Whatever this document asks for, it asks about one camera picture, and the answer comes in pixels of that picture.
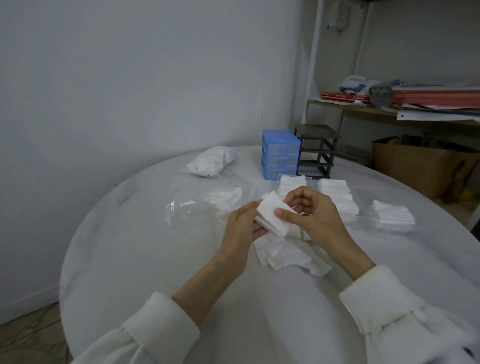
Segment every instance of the person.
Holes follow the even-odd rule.
[[[275,214],[303,228],[352,279],[340,299],[365,336],[369,364],[474,363],[465,348],[476,341],[475,329],[426,304],[388,267],[377,266],[353,241],[328,196],[299,187],[284,201],[298,214]],[[245,270],[250,245],[267,233],[254,221],[257,206],[251,202],[230,213],[218,253],[173,297],[153,293],[73,363],[182,363],[210,309]]]

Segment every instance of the electrical outlet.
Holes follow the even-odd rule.
[[[348,25],[350,16],[350,3],[347,0],[337,0],[332,3],[328,12],[327,28],[344,30]]]

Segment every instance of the blue plastic drawer organizer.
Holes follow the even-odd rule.
[[[295,176],[300,140],[290,130],[264,130],[262,137],[262,168],[266,180],[279,174]]]

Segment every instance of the white sweater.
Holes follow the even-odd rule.
[[[369,364],[475,363],[462,349],[476,341],[475,329],[426,304],[386,266],[371,269],[340,299],[365,336]],[[180,364],[199,336],[188,315],[155,292],[121,328],[101,337],[73,363]]]

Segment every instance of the tabletop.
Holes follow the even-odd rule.
[[[261,149],[239,157],[215,179],[181,171],[197,153],[151,166],[102,198],[68,248],[60,278],[60,311],[72,354],[140,309],[152,292],[173,295],[217,251],[211,191],[242,188],[242,202],[275,188],[263,179]],[[388,196],[417,220],[407,235],[349,229],[377,264],[428,303],[480,331],[480,243],[452,216],[416,191],[366,167],[335,159],[333,179],[361,197]],[[253,249],[244,274],[214,306],[185,363],[366,363],[364,338],[338,293],[351,280],[334,268],[315,277],[299,267],[272,271]],[[480,347],[474,347],[480,353]]]

